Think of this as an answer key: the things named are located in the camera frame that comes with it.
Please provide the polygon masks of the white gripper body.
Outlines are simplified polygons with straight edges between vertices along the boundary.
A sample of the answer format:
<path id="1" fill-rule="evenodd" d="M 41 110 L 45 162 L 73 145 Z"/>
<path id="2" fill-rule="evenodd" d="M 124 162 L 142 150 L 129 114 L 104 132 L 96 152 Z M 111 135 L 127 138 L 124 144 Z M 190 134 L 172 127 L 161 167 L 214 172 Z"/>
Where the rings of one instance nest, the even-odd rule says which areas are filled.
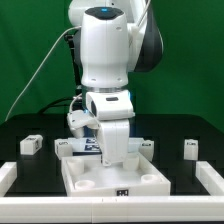
<path id="1" fill-rule="evenodd" d="M 135 116 L 129 92 L 87 92 L 86 107 L 99 125 L 95 137 L 103 165 L 123 162 L 128 153 L 129 119 Z"/>

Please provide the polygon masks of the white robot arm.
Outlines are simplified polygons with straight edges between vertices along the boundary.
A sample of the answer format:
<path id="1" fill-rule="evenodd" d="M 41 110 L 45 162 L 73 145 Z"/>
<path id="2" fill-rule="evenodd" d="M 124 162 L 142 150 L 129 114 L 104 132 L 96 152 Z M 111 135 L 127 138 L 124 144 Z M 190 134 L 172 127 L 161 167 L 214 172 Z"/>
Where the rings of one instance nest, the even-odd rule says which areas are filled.
<path id="1" fill-rule="evenodd" d="M 122 162 L 128 153 L 135 116 L 128 74 L 148 72 L 160 62 L 163 41 L 151 0 L 72 0 L 68 16 L 79 29 L 72 39 L 81 78 L 84 109 L 68 115 L 75 136 L 87 126 L 95 131 L 102 163 Z"/>

